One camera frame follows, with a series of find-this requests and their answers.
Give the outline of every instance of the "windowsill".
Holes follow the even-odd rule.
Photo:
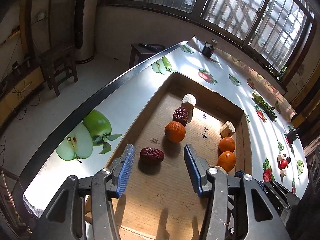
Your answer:
[[[137,5],[128,5],[128,4],[106,4],[106,5],[103,5],[103,6],[112,6],[112,7],[127,7],[127,8],[135,8],[135,9],[141,9],[141,10],[147,10],[147,11],[152,11],[152,12],[156,12],[156,13],[160,13],[160,14],[164,14],[164,15],[167,15],[167,16],[170,16],[170,17],[174,17],[176,19],[179,19],[179,20],[183,20],[185,22],[188,22],[188,23],[192,23],[198,27],[201,27],[213,34],[215,34],[216,36],[222,38],[223,40],[227,41],[228,43],[230,43],[231,45],[233,45],[235,48],[239,49],[240,51],[242,51],[243,53],[245,53],[247,56],[249,56],[251,59],[253,59],[264,71],[268,72],[269,76],[271,78],[273,78],[273,80],[276,81],[276,83],[279,84],[279,86],[284,90],[284,92],[287,92],[287,88],[276,78],[276,76],[273,75],[273,73],[270,72],[270,70],[262,63],[260,62],[253,54],[252,52],[250,51],[247,51],[245,48],[239,46],[238,44],[236,44],[234,41],[230,40],[229,38],[227,38],[225,35],[223,35],[222,33],[219,33],[211,28],[208,28],[207,26],[205,25],[202,25],[200,23],[197,23],[189,18],[186,18],[186,17],[182,17],[182,16],[179,16],[179,15],[176,15],[176,14],[172,14],[172,13],[168,13],[168,12],[165,12],[165,11],[160,11],[160,10],[157,10],[157,9],[154,9],[154,8],[149,8],[149,7],[144,7],[144,6],[137,6]]]

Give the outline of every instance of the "fruit-patterned tablecloth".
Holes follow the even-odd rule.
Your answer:
[[[172,68],[214,90],[243,109],[247,116],[252,150],[252,175],[257,180],[275,179],[302,197],[308,185],[308,171],[299,139],[288,144],[286,134],[292,129],[295,114],[285,98],[262,76],[231,55],[219,50],[211,59],[201,54],[204,43],[194,37],[186,45],[166,55]],[[275,108],[272,122],[254,102],[252,93],[261,95]],[[291,158],[287,175],[280,176],[277,156]]]
[[[67,176],[84,178],[104,168],[122,135],[174,71],[220,93],[242,108],[250,132],[253,177],[259,181],[275,179],[301,198],[308,184],[306,159],[300,140],[289,145],[285,136],[292,129],[290,119],[294,110],[249,66],[218,49],[211,59],[207,59],[200,52],[202,47],[203,43],[194,37],[132,77],[104,99],[96,111],[84,116],[76,127],[70,127],[69,135],[24,193],[30,209],[40,217]],[[275,122],[252,100],[253,92],[275,107]],[[279,153],[291,158],[285,177],[280,177]]]

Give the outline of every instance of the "dried jujube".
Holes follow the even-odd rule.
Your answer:
[[[164,159],[164,153],[156,148],[146,147],[140,151],[140,160],[144,163],[157,165]]]
[[[172,121],[179,122],[183,124],[183,126],[186,126],[188,122],[188,111],[183,106],[177,108],[173,113]]]

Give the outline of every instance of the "orange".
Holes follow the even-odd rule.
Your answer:
[[[169,122],[164,128],[164,134],[169,141],[178,143],[186,136],[186,129],[179,122]]]
[[[230,137],[225,137],[219,142],[219,149],[223,152],[234,152],[236,149],[235,141]]]
[[[231,171],[236,165],[236,155],[232,152],[223,152],[218,158],[218,166],[224,168],[226,172]]]

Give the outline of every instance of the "cardboard tray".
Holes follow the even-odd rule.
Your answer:
[[[185,94],[196,97],[192,119],[180,143],[169,142],[164,127],[180,107]],[[192,144],[198,156],[210,166],[217,165],[220,127],[233,123],[236,133],[236,166],[229,172],[252,173],[251,146],[245,113],[238,106],[203,85],[173,73],[150,99],[124,135],[106,167],[119,157],[127,144],[135,146],[135,163],[125,194],[113,199],[115,217],[122,240],[198,239],[206,209],[206,199],[193,191],[183,158],[186,144]],[[139,162],[140,150],[154,147],[165,154],[158,166]]]

